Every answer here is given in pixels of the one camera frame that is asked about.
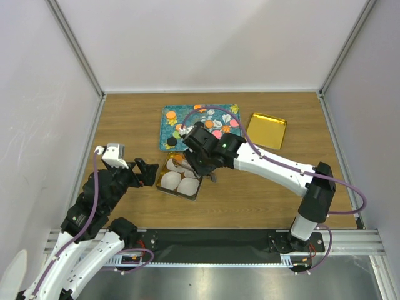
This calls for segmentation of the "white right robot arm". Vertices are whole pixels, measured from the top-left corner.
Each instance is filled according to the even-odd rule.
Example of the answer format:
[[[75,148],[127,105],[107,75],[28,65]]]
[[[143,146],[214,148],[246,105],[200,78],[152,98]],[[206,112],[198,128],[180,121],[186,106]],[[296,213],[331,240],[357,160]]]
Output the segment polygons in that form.
[[[309,246],[314,228],[324,223],[336,185],[330,179],[330,165],[301,164],[259,149],[242,136],[224,133],[216,137],[201,126],[180,129],[186,145],[184,156],[193,172],[208,176],[217,168],[229,168],[256,174],[273,181],[302,198],[296,217],[287,235],[292,251],[300,252]]]

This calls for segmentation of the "orange round cookie bottom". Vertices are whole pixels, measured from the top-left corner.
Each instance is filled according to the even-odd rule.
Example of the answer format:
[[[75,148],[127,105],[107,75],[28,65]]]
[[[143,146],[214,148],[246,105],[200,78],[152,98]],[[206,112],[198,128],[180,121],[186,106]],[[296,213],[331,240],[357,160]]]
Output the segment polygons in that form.
[[[177,161],[182,161],[182,160],[183,160],[183,157],[182,157],[181,155],[178,154],[178,155],[175,155],[175,156],[174,156],[174,159],[177,160]]]

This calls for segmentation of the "gold cookie tin box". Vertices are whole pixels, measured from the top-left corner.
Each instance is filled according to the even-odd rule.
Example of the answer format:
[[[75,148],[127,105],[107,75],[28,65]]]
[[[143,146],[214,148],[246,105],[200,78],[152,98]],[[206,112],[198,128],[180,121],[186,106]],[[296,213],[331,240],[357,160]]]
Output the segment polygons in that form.
[[[198,197],[198,194],[199,194],[199,191],[200,191],[200,188],[201,188],[201,184],[202,184],[202,181],[203,181],[202,178],[198,179],[198,180],[200,181],[200,184],[199,184],[197,193],[196,193],[195,195],[193,195],[193,196],[186,196],[186,195],[183,195],[183,194],[181,194],[181,193],[178,193],[178,192],[177,192],[177,189],[178,189],[178,188],[176,188],[175,190],[168,190],[168,189],[164,189],[164,188],[161,187],[161,178],[163,177],[163,175],[164,175],[165,173],[167,173],[167,172],[170,171],[170,170],[167,169],[166,163],[167,163],[167,161],[168,161],[169,158],[172,158],[172,156],[173,156],[174,153],[181,153],[181,152],[169,152],[169,153],[167,154],[166,160],[165,160],[164,164],[162,165],[162,168],[161,168],[159,177],[158,177],[158,179],[156,180],[156,187],[157,187],[157,190],[160,191],[160,192],[162,192],[162,193],[165,193],[165,194],[169,194],[169,195],[176,196],[176,197],[179,197],[179,198],[187,199],[187,200],[189,200],[189,201],[195,201],[195,200],[197,199],[197,197]],[[182,172],[182,173],[180,173],[180,174],[181,174],[181,180],[182,180],[183,178],[185,178],[184,172]]]

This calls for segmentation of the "metal tongs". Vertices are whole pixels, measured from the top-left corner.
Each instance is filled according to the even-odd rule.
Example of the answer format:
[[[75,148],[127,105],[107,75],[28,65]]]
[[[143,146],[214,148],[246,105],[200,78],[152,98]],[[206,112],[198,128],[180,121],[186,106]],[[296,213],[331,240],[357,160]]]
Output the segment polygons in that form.
[[[181,153],[181,152],[176,152],[176,153],[174,153],[173,156],[172,156],[172,158],[173,158],[175,155],[178,155],[178,154],[181,155],[181,156],[183,157],[183,159],[186,159],[185,156],[184,156],[184,154]],[[198,179],[201,178],[201,176],[191,167],[190,164],[189,164],[189,166],[187,167],[187,169],[193,170],[193,171],[196,173]],[[213,182],[213,183],[217,183],[217,181],[218,181],[217,176],[216,176],[216,174],[215,174],[214,172],[212,172],[211,174],[205,176],[204,178],[209,179],[209,180],[210,180],[211,182]]]

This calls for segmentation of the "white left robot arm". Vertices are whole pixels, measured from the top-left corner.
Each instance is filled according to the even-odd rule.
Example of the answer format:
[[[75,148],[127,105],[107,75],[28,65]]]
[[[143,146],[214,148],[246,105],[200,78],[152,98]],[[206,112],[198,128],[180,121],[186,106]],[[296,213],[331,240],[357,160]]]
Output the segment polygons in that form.
[[[109,216],[128,189],[153,186],[158,168],[141,158],[126,167],[95,168],[67,211],[44,268],[16,299],[76,299],[110,258],[133,249],[138,228],[123,217],[110,222]]]

